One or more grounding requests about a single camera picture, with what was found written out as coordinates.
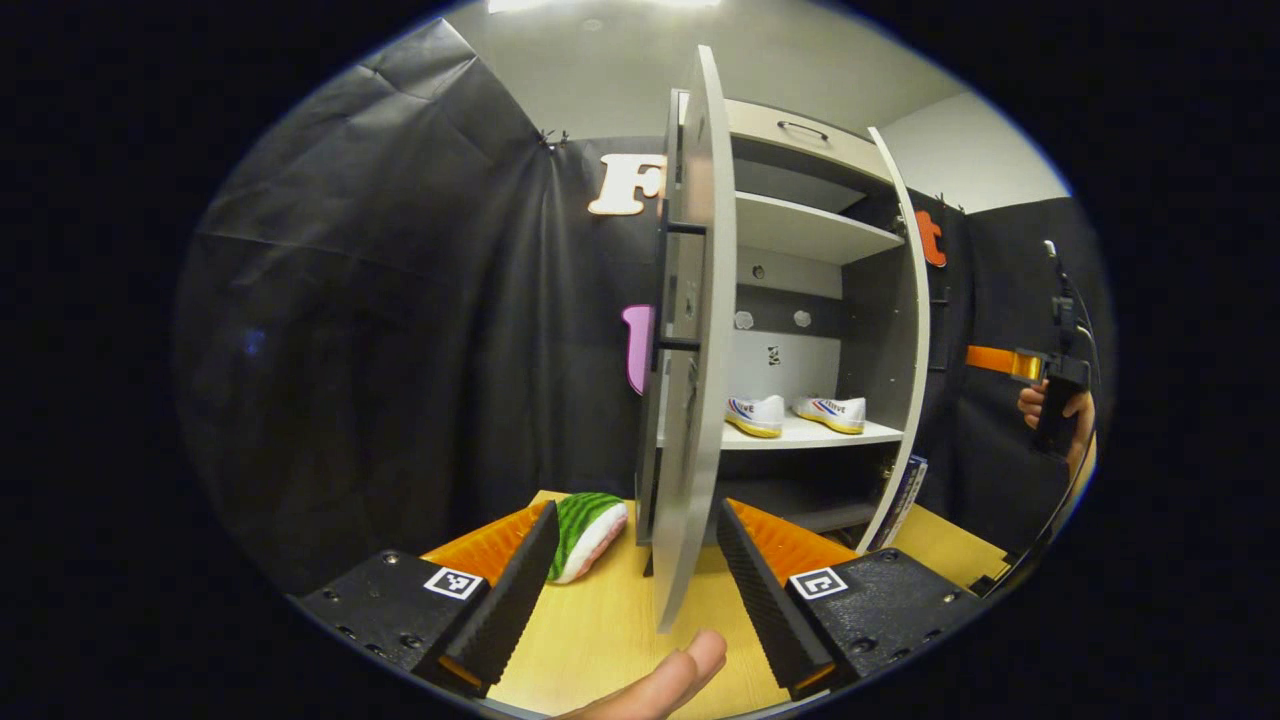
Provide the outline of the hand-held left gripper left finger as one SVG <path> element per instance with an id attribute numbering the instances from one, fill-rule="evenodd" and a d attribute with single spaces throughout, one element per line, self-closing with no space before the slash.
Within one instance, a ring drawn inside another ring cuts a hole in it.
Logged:
<path id="1" fill-rule="evenodd" d="M 375 552 L 291 602 L 375 660 L 483 698 L 504 674 L 559 544 L 541 501 L 425 555 Z"/>

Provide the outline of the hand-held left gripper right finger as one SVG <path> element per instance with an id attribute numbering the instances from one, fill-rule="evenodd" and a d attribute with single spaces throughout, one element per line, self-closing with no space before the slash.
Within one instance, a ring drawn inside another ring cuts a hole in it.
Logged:
<path id="1" fill-rule="evenodd" d="M 723 498 L 716 537 L 780 688 L 800 701 L 904 665 L 986 601 L 901 550 L 859 555 Z"/>

